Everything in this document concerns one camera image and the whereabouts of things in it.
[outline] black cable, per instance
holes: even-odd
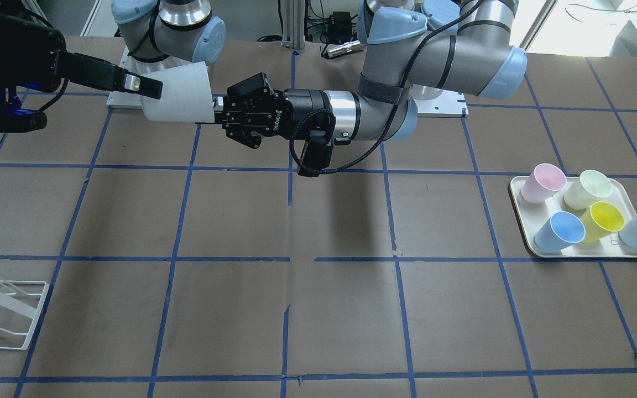
[[[417,60],[417,56],[419,55],[419,53],[422,52],[422,49],[424,48],[425,45],[427,45],[427,42],[431,40],[438,33],[442,33],[444,30],[447,30],[448,28],[454,25],[457,25],[461,21],[468,18],[468,16],[471,15],[476,10],[476,8],[481,6],[481,3],[483,3],[483,0],[478,0],[476,4],[473,7],[471,7],[470,10],[463,13],[463,15],[447,23],[446,25],[438,28],[437,30],[434,30],[432,33],[430,33],[424,39],[422,39],[422,41],[417,46],[416,50],[414,50],[414,53],[412,53],[412,56],[410,56],[409,61],[407,61],[407,65],[405,66],[404,71],[402,71],[402,79],[400,80],[400,87],[404,88],[405,84],[407,84],[407,78],[409,77],[409,73],[412,71],[412,66],[414,66],[414,62]],[[299,159],[299,157],[296,156],[296,150],[294,149],[294,141],[296,139],[296,134],[299,132],[299,128],[301,128],[304,124],[306,124],[306,121],[308,121],[309,116],[306,116],[306,118],[302,119],[301,122],[299,122],[299,124],[296,125],[296,127],[294,128],[294,131],[291,133],[291,139],[289,140],[289,151],[291,152],[291,158],[294,159],[299,169],[304,169],[314,174],[334,174],[334,173],[343,171],[345,169],[349,169],[353,166],[356,166],[356,164],[361,163],[361,161],[365,160],[365,158],[370,156],[370,154],[374,152],[378,146],[380,146],[380,143],[382,143],[382,141],[387,136],[387,133],[390,131],[390,126],[392,125],[392,121],[394,121],[395,119],[395,115],[397,114],[397,110],[399,109],[399,107],[400,107],[400,104],[398,103],[392,106],[392,111],[390,111],[390,115],[387,117],[385,128],[383,129],[382,134],[380,135],[380,138],[377,139],[375,144],[372,147],[370,147],[370,149],[368,149],[367,152],[362,154],[362,156],[357,158],[356,160],[351,161],[351,163],[344,164],[343,166],[336,167],[335,169],[314,170],[304,166],[303,163],[301,163],[301,160]],[[314,115],[318,113],[332,114],[331,111],[329,111],[326,108],[317,109],[314,112],[312,112],[314,113]]]
[[[50,22],[48,22],[46,20],[46,18],[43,18],[43,16],[38,15],[37,13],[29,10],[28,8],[21,8],[21,10],[23,11],[23,13],[25,13],[28,16],[31,16],[33,18],[36,18],[37,20],[41,21],[41,23],[43,23],[44,25],[48,26],[49,28],[53,29],[53,25],[51,25]]]
[[[258,42],[278,42],[281,41],[280,35],[266,35],[257,39]]]
[[[567,15],[569,15],[573,20],[576,20],[577,22],[581,22],[581,23],[586,23],[583,20],[580,20],[579,18],[577,18],[576,16],[572,15],[571,12],[569,12],[569,9],[567,7],[582,7],[582,8],[586,8],[588,10],[592,10],[592,11],[603,11],[603,12],[607,12],[607,13],[637,13],[636,11],[632,11],[635,7],[637,7],[637,4],[626,8],[625,10],[609,10],[606,8],[594,8],[594,7],[589,7],[587,5],[584,4],[579,4],[579,3],[569,3],[566,6],[564,6],[564,12],[567,13]],[[605,23],[604,25],[616,25],[615,23]]]
[[[339,32],[341,29],[344,28],[344,26],[346,26],[346,23],[351,23],[354,19],[356,19],[358,17],[358,14],[354,15],[351,17],[351,19],[349,20],[344,20],[343,23],[341,24],[341,26],[339,26],[336,29],[336,32]],[[331,39],[333,39],[333,36],[328,37],[328,33],[326,33],[326,45],[323,46],[323,50],[321,50],[321,56],[323,58],[328,58],[328,56],[326,55],[326,53],[328,52],[328,44],[331,42]]]
[[[54,29],[53,25],[51,25],[50,22],[48,22],[48,20],[46,20],[46,18],[43,18],[43,16],[38,15],[37,13],[29,10],[28,8],[21,8],[21,10],[23,11],[23,13],[25,13],[26,15],[29,15],[39,21],[41,21],[41,23],[43,23],[44,25],[48,26],[48,28]],[[61,84],[60,86],[60,90],[58,90],[58,93],[56,93],[55,97],[51,98],[50,101],[46,102],[43,106],[41,106],[40,108],[38,108],[39,112],[43,112],[46,109],[50,108],[51,105],[53,105],[54,103],[56,103],[58,100],[60,100],[61,97],[63,97],[63,94],[65,93],[65,89],[68,88],[68,79],[64,78],[63,79],[63,84]]]
[[[149,28],[147,28],[147,32],[144,33],[144,36],[142,36],[142,39],[139,41],[139,43],[134,46],[134,50],[129,51],[127,53],[127,56],[133,56],[134,54],[137,53],[137,51],[139,51],[140,48],[142,48],[142,45],[144,44],[144,42],[147,40],[147,38],[149,38],[152,34],[152,31],[154,30],[154,25],[156,25],[156,17],[157,15],[159,15],[159,7],[161,5],[161,0],[156,0],[156,8],[154,8],[152,17],[149,19]]]
[[[284,18],[281,17],[281,0],[276,0],[276,12],[279,13],[279,24],[281,26],[281,37],[284,37]]]
[[[63,84],[60,86],[60,90],[58,90],[58,94],[55,97],[51,98],[51,101],[46,102],[42,107],[38,108],[39,112],[43,112],[46,109],[50,108],[51,105],[56,103],[56,101],[60,100],[60,97],[65,93],[65,89],[68,88],[68,79],[63,79]]]

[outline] pink cup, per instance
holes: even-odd
[[[547,200],[567,185],[567,176],[557,166],[541,163],[525,181],[520,194],[526,201],[537,205]]]

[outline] tray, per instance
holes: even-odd
[[[567,185],[562,191],[557,192],[554,196],[549,197],[544,203],[533,205],[526,202],[520,195],[520,189],[523,188],[527,176],[518,176],[510,182],[510,197],[513,199],[515,214],[518,215],[520,229],[523,231],[523,237],[533,254],[539,257],[547,258],[587,258],[587,257],[628,257],[637,259],[637,248],[624,244],[618,233],[611,234],[596,242],[579,243],[563,249],[561,254],[548,254],[542,252],[534,243],[535,234],[544,225],[545,222],[552,217],[552,214],[559,211],[570,212],[577,217],[584,214],[584,211],[576,211],[571,209],[564,203],[564,192],[569,189],[574,181],[579,177],[567,177]],[[624,221],[629,222],[635,217],[637,212],[630,203],[630,199],[626,190],[615,179],[610,179],[614,186],[614,192],[606,199],[606,202],[616,206],[624,215]]]

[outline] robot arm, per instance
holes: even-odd
[[[0,133],[45,128],[45,113],[22,109],[16,87],[52,93],[63,78],[101,90],[161,98],[161,81],[108,61],[68,53],[58,30],[0,14]]]
[[[318,176],[357,163],[326,170],[334,146],[375,140],[372,151],[385,139],[409,136],[417,125],[412,84],[495,98],[507,98],[520,86],[526,56],[508,44],[516,0],[465,1],[457,20],[432,25],[431,32],[426,15],[376,3],[362,6],[359,30],[369,35],[357,92],[275,91],[260,74],[228,88],[216,105],[215,123],[229,138],[255,149],[263,137],[282,136],[290,147],[303,139],[301,158],[293,153],[299,175]],[[457,23],[458,30],[449,34]]]
[[[15,8],[14,3],[16,0],[6,4]],[[208,0],[115,0],[112,8],[132,53],[129,70],[91,56],[68,53],[59,31],[0,14],[0,133],[24,133],[46,126],[43,110],[48,105],[38,111],[21,109],[17,86],[50,93],[65,78],[161,103],[167,98],[162,98],[163,84],[156,78],[161,75],[156,72],[188,62],[210,65],[222,51],[225,24],[211,15]],[[207,71],[202,73],[207,81]],[[210,93],[199,100],[204,101],[207,104],[201,108],[212,109]]]

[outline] yellow cup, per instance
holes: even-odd
[[[586,228],[586,243],[596,242],[624,227],[624,215],[616,206],[607,202],[595,202],[589,206],[581,220]]]

